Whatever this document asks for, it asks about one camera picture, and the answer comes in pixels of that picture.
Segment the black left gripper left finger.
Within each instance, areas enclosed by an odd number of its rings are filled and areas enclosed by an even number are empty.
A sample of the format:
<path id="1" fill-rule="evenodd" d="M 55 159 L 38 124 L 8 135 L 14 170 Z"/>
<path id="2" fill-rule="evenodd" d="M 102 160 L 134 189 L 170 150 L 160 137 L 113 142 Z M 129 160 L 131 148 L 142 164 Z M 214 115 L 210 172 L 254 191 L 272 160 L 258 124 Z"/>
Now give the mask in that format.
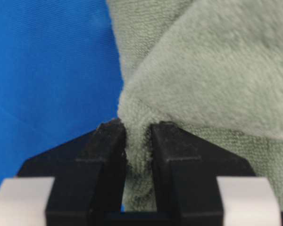
<path id="1" fill-rule="evenodd" d="M 119 211 L 126 171 L 119 120 L 27 159 L 0 186 L 0 226 L 92 226 Z"/>

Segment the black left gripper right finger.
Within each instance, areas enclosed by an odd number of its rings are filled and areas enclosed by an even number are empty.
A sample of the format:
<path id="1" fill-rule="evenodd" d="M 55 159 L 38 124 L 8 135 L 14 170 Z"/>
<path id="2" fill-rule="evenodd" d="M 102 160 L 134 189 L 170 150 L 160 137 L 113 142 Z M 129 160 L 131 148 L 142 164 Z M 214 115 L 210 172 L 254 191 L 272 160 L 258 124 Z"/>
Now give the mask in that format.
<path id="1" fill-rule="evenodd" d="M 153 177 L 159 226 L 280 226 L 267 178 L 243 157 L 174 124 L 153 124 Z"/>

